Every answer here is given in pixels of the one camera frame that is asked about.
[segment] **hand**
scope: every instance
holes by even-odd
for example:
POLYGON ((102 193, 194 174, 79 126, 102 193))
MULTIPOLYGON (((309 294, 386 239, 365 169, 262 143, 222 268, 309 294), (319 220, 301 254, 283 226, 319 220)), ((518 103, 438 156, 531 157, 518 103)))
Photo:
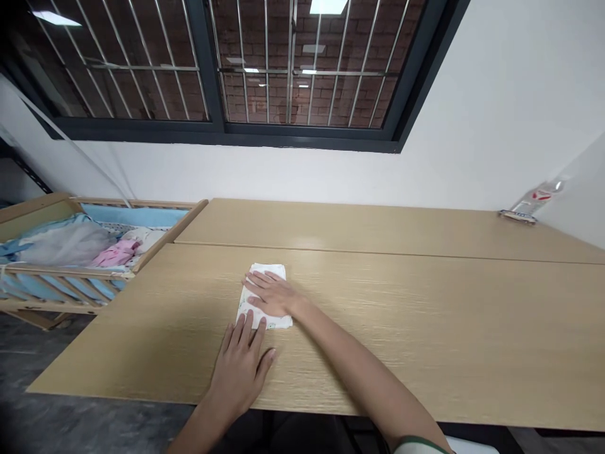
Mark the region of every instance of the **hand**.
POLYGON ((252 332, 254 314, 241 314, 235 328, 229 324, 214 366, 210 390, 202 404, 215 408, 215 417, 230 426, 243 415, 260 394, 265 377, 275 359, 275 349, 261 358, 260 349, 267 321, 263 317, 258 330, 252 332))
POLYGON ((307 301, 288 282, 270 271, 264 274, 258 271, 246 273, 246 277, 252 281, 252 284, 244 279, 242 281, 244 286, 260 297, 250 296, 248 302, 267 315, 273 317, 292 315, 292 309, 296 304, 307 301))

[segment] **wooden table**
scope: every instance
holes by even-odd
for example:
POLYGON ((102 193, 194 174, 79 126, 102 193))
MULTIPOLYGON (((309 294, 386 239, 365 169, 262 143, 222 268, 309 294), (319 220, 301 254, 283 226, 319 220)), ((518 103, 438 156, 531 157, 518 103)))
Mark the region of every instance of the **wooden table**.
MULTIPOLYGON (((29 391, 197 403, 253 262, 285 264, 439 421, 605 430, 605 267, 589 264, 167 245, 29 391)), ((256 408, 357 413, 298 325, 266 345, 256 408)))
POLYGON ((605 251, 491 211, 214 199, 175 240, 479 259, 605 264, 605 251))

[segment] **brick wall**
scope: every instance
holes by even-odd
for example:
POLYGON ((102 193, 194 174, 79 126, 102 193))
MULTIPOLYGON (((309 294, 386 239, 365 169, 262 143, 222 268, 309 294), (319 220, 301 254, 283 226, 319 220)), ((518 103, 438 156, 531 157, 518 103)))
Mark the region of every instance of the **brick wall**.
MULTIPOLYGON (((83 27, 70 28, 82 55, 90 59, 101 60, 101 55, 89 33, 86 22, 75 0, 55 0, 61 13, 75 20, 83 27)), ((122 0, 107 0, 113 19, 126 49, 131 65, 148 66, 149 60, 139 37, 136 23, 132 17, 129 5, 122 0)), ((185 15, 180 0, 161 0, 160 8, 170 41, 173 58, 177 66, 194 66, 185 15)), ((352 0, 345 45, 343 48, 341 71, 360 71, 362 68, 367 40, 371 29, 372 19, 376 10, 377 0, 352 0)), ((400 37, 396 43, 393 60, 389 72, 399 73, 405 56, 412 41, 418 19, 422 12, 424 0, 411 0, 406 13, 400 37)), ((105 53, 107 61, 125 65, 124 53, 115 37, 112 25, 100 0, 81 1, 96 37, 105 53)), ((171 64, 170 55, 165 44, 164 35, 158 19, 154 2, 148 0, 133 0, 139 24, 141 25, 151 62, 155 66, 171 64)), ((219 51, 221 64, 225 68, 241 67, 232 63, 230 58, 241 57, 239 23, 236 0, 213 0, 217 22, 219 51)), ((391 47, 405 2, 402 0, 382 0, 378 10, 376 26, 372 36, 371 46, 367 56, 366 71, 385 71, 391 47)), ((33 2, 34 9, 53 11, 49 0, 33 2)), ((241 0, 241 19, 243 53, 246 67, 265 68, 265 23, 264 2, 259 0, 241 0)), ((314 54, 303 52, 305 45, 315 45, 318 28, 318 16, 309 13, 311 0, 299 0, 297 9, 296 45, 294 47, 294 69, 311 69, 314 54)), ((345 11, 340 16, 323 16, 319 44, 325 48, 317 56, 316 69, 320 71, 336 71, 338 55, 345 26, 345 11)), ((108 112, 102 102, 98 90, 63 27, 45 23, 50 36, 70 67, 72 75, 78 82, 95 115, 108 117, 108 112)), ((25 43, 22 52, 41 62, 52 84, 67 102, 68 112, 64 115, 85 117, 88 109, 77 95, 75 87, 65 70, 61 67, 52 47, 42 33, 37 21, 30 17, 26 21, 26 29, 22 30, 25 43)), ((268 0, 268 67, 285 70, 288 67, 289 41, 289 1, 268 0)), ((116 117, 128 118, 124 103, 115 87, 112 75, 106 70, 92 70, 92 75, 105 97, 110 109, 116 117)), ((167 119, 164 103, 159 94, 161 87, 164 102, 172 119, 185 120, 185 109, 181 98, 176 76, 171 71, 113 71, 113 78, 118 84, 130 112, 135 118, 145 119, 147 113, 143 107, 141 96, 134 84, 133 75, 139 83, 142 97, 145 99, 152 118, 167 119)), ((196 73, 179 72, 178 77, 187 104, 191 120, 207 119, 199 81, 196 73)), ((287 105, 287 75, 271 74, 268 86, 265 85, 264 74, 246 74, 248 93, 248 116, 250 122, 266 123, 267 121, 267 90, 269 94, 269 122, 272 124, 286 123, 287 105)), ((380 99, 376 105, 376 114, 370 125, 374 104, 382 83, 382 77, 363 77, 355 112, 352 117, 352 127, 380 127, 386 115, 391 95, 395 88, 396 76, 386 77, 380 99)), ((244 96, 244 79, 242 74, 224 75, 224 94, 226 96, 229 120, 246 122, 246 98, 244 96)), ((313 84, 313 101, 309 124, 328 124, 330 101, 334 92, 333 113, 331 126, 346 127, 349 124, 353 99, 359 82, 358 76, 315 76, 314 83, 310 75, 294 76, 292 90, 292 124, 306 125, 313 84)))

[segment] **wooden crib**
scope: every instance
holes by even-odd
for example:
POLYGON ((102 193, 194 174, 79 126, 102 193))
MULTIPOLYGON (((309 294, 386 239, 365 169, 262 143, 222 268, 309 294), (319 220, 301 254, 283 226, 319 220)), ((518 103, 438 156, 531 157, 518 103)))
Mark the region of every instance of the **wooden crib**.
MULTIPOLYGON (((118 199, 84 199, 66 193, 54 193, 0 210, 0 243, 16 238, 29 229, 50 221, 68 218, 84 212, 81 204, 126 207, 118 199)), ((120 288, 175 238, 208 205, 198 203, 130 201, 133 208, 151 207, 181 209, 188 213, 155 243, 128 272, 115 272, 75 267, 41 267, 21 263, 0 265, 3 269, 0 289, 0 311, 31 323, 41 329, 51 329, 70 313, 97 314, 120 292, 120 288), (29 276, 41 287, 57 295, 57 299, 41 299, 32 292, 17 289, 9 281, 16 276, 29 276), (50 318, 40 311, 58 313, 50 318)))

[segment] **gray floor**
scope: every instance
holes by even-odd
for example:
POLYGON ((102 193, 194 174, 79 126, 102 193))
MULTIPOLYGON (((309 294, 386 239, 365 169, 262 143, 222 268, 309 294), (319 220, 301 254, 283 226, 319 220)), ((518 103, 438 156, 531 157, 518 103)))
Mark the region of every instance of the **gray floor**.
MULTIPOLYGON (((190 405, 25 393, 92 318, 73 316, 70 326, 43 332, 0 313, 0 429, 13 447, 0 444, 0 452, 160 453, 184 425, 190 405)), ((349 423, 367 429, 365 419, 349 423)), ((511 433, 526 454, 605 453, 604 438, 546 439, 521 428, 511 433)), ((376 452, 373 438, 357 441, 364 453, 376 452)))

